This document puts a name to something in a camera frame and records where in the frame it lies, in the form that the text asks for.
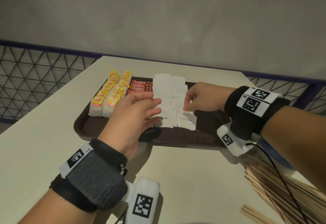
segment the wall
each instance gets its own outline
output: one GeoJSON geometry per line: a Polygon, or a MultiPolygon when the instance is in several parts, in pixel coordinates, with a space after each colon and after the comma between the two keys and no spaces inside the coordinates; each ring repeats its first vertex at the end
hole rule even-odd
{"type": "Polygon", "coordinates": [[[0,39],[326,79],[326,0],[0,0],[0,39]]]}

